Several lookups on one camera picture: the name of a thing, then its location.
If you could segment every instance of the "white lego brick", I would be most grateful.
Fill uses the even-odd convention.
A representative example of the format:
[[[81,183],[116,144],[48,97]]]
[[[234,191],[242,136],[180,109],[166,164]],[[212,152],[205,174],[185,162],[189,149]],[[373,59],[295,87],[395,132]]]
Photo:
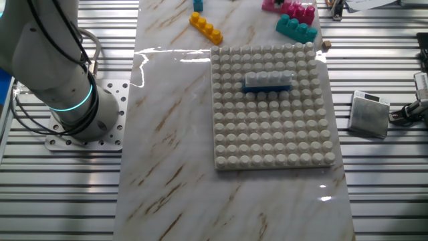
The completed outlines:
[[[278,72],[250,72],[245,74],[245,87],[289,86],[292,73],[288,70]]]

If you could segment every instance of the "white marble table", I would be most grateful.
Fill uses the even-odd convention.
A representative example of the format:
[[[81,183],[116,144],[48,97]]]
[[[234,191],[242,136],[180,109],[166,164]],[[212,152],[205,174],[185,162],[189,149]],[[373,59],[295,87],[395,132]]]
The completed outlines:
[[[261,0],[206,1],[224,45],[291,42]],[[114,240],[351,241],[343,164],[217,172],[209,48],[191,0],[140,2]]]

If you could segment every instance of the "cable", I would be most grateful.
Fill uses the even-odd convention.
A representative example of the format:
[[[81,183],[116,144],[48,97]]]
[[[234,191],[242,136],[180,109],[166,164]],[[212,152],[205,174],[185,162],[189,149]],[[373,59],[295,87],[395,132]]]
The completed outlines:
[[[89,59],[88,55],[86,54],[85,49],[83,48],[82,44],[80,43],[76,33],[73,30],[72,25],[70,24],[70,20],[68,20],[67,16],[64,14],[64,12],[62,11],[62,8],[60,6],[60,4],[58,3],[58,0],[52,0],[53,4],[55,5],[56,10],[58,11],[58,13],[60,14],[62,20],[64,21],[64,23],[66,24],[68,31],[70,31],[72,37],[74,38],[74,41],[76,42],[76,44],[79,46],[80,51],[82,51],[83,56],[85,57],[86,61],[91,64],[91,60]]]
[[[32,0],[27,0],[27,4],[28,7],[31,11],[31,14],[34,17],[34,20],[36,22],[36,24],[39,26],[41,32],[43,33],[43,35],[46,37],[46,39],[49,41],[49,43],[62,55],[64,56],[66,59],[68,59],[69,61],[75,63],[75,64],[79,64],[82,65],[85,63],[85,61],[81,61],[81,60],[75,60],[73,59],[71,56],[69,56],[67,53],[65,53],[65,51],[63,51],[63,49],[61,49],[55,42],[54,40],[51,38],[51,36],[49,35],[49,33],[46,31],[46,28],[43,26],[43,23],[41,22],[39,15],[37,14],[37,11],[35,10],[34,4],[32,2]]]
[[[34,120],[33,117],[31,117],[27,111],[22,107],[18,97],[15,98],[17,106],[22,110],[22,112],[24,113],[24,115],[31,120],[33,123],[35,123],[37,126],[41,127],[43,130],[47,131],[47,133],[45,132],[41,132],[38,130],[35,130],[29,126],[27,126],[22,120],[21,117],[19,117],[16,112],[15,109],[13,107],[13,91],[11,92],[11,101],[9,102],[9,108],[11,109],[11,112],[13,114],[13,116],[15,117],[15,119],[19,122],[19,124],[21,124],[23,127],[25,127],[27,130],[35,132],[37,134],[41,134],[41,135],[63,135],[63,136],[71,136],[71,135],[76,135],[78,133],[81,133],[82,131],[84,131],[89,125],[90,123],[92,123],[92,121],[94,120],[96,113],[98,112],[98,103],[99,103],[99,99],[98,99],[98,90],[96,89],[96,82],[95,79],[93,77],[93,75],[91,73],[88,74],[88,80],[90,81],[90,83],[92,84],[92,86],[94,86],[93,91],[92,91],[92,103],[91,103],[91,107],[88,109],[88,111],[85,113],[85,115],[80,119],[80,121],[78,121],[76,124],[73,125],[73,127],[71,127],[70,129],[63,131],[63,132],[56,132],[53,131],[45,126],[43,126],[42,124],[38,123],[36,120]]]
[[[79,32],[83,35],[86,35],[88,38],[90,38],[96,45],[96,49],[95,49],[95,54],[94,57],[92,58],[92,60],[94,62],[96,62],[96,60],[98,59],[98,57],[100,56],[100,52],[101,52],[101,43],[100,40],[91,32],[89,32],[86,29],[82,29],[81,27],[78,28]]]

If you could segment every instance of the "lego brick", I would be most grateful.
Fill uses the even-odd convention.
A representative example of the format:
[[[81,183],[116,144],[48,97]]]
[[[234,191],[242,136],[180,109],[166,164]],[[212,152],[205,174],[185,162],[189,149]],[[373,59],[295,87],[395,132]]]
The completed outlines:
[[[302,3],[297,0],[285,0],[281,5],[275,4],[274,0],[264,0],[261,8],[266,11],[287,14],[290,19],[297,19],[299,23],[311,25],[315,18],[315,7],[308,6],[304,8]]]
[[[203,11],[203,0],[193,0],[193,11]]]
[[[214,29],[213,25],[207,23],[207,20],[199,16],[199,13],[192,13],[189,19],[190,24],[198,29],[207,39],[213,42],[215,45],[220,44],[223,41],[223,36],[218,29]]]
[[[243,91],[247,92],[269,92],[289,90],[292,83],[292,73],[288,70],[283,72],[250,72],[245,74]]]
[[[330,41],[324,41],[322,43],[322,49],[323,50],[329,50],[332,47],[332,43]]]
[[[306,23],[299,24],[297,19],[290,19],[290,16],[283,14],[276,25],[276,31],[290,37],[302,44],[313,42],[318,35],[318,31],[309,28]]]

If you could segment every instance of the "black cable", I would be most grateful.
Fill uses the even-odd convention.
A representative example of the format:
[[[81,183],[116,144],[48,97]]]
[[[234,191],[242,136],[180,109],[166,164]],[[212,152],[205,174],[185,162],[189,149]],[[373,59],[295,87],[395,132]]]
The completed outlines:
[[[71,135],[76,135],[78,133],[81,133],[82,131],[84,131],[94,120],[96,113],[98,112],[98,104],[99,104],[99,98],[98,98],[98,89],[96,87],[96,81],[95,78],[93,77],[93,75],[91,73],[88,73],[88,80],[90,81],[90,84],[93,86],[92,88],[92,103],[91,103],[91,107],[88,109],[88,111],[85,113],[85,115],[80,119],[80,121],[78,121],[76,124],[74,124],[71,128],[69,128],[68,130],[66,130],[66,128],[64,128],[63,132],[56,132],[53,131],[45,126],[43,126],[42,124],[38,123],[36,120],[34,120],[33,117],[31,117],[27,111],[22,107],[18,97],[15,99],[17,106],[22,110],[22,112],[24,113],[24,115],[31,120],[33,123],[35,123],[37,126],[41,127],[43,130],[47,131],[47,133],[45,132],[41,132],[38,130],[35,130],[29,126],[27,126],[25,123],[23,123],[23,121],[21,120],[21,117],[19,117],[16,112],[15,109],[13,107],[13,91],[11,91],[11,101],[9,103],[9,107],[12,111],[13,116],[15,117],[15,119],[19,122],[19,124],[21,124],[23,127],[25,127],[27,130],[35,132],[37,134],[41,134],[41,135],[63,135],[63,136],[71,136]]]
[[[81,61],[81,60],[75,60],[73,59],[71,56],[69,56],[67,53],[65,53],[65,51],[63,51],[63,49],[61,49],[55,42],[54,40],[51,38],[51,36],[49,35],[49,33],[46,31],[45,27],[43,26],[43,23],[41,22],[39,15],[37,14],[37,11],[35,10],[34,4],[32,2],[32,0],[27,0],[27,4],[28,7],[31,11],[31,14],[34,17],[34,20],[36,22],[36,24],[39,26],[41,32],[43,33],[43,35],[46,37],[46,39],[49,41],[49,43],[65,58],[67,58],[69,61],[78,64],[78,65],[82,65],[85,63],[85,61]]]
[[[79,38],[77,37],[76,33],[73,30],[73,26],[70,24],[70,20],[68,20],[67,16],[64,14],[64,12],[62,11],[62,8],[60,6],[60,4],[58,3],[57,0],[52,0],[53,4],[55,5],[56,10],[58,11],[58,13],[60,14],[62,20],[64,21],[64,23],[66,24],[68,31],[71,33],[72,37],[74,38],[74,41],[76,42],[76,44],[79,46],[80,51],[82,51],[83,56],[85,57],[86,61],[91,64],[91,60],[89,59],[85,49],[83,48],[82,44],[79,41]]]

